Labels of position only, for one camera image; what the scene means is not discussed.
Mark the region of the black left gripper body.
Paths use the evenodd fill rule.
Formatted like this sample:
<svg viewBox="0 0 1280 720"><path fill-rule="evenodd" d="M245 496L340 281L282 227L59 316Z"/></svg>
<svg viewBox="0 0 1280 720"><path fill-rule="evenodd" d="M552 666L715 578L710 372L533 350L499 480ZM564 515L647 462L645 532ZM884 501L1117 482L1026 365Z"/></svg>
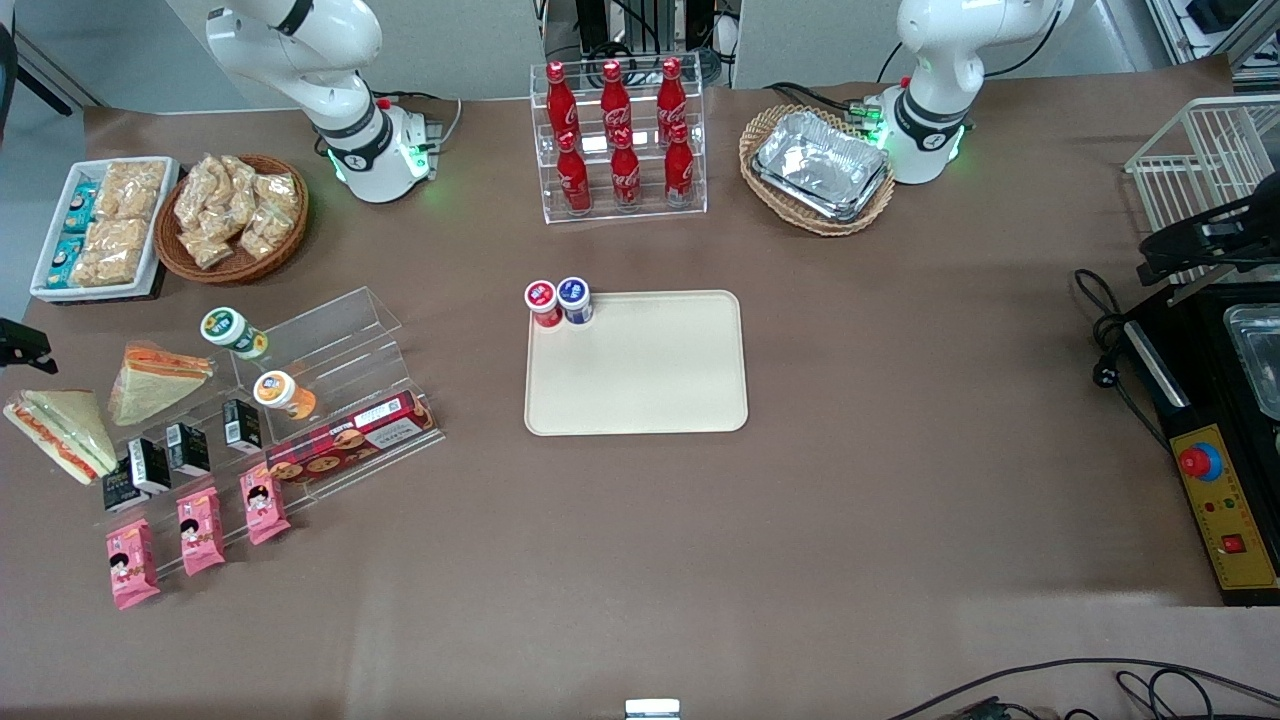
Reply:
<svg viewBox="0 0 1280 720"><path fill-rule="evenodd" d="M1242 211L1199 225L1210 261L1234 266L1279 263L1277 195L1251 197Z"/></svg>

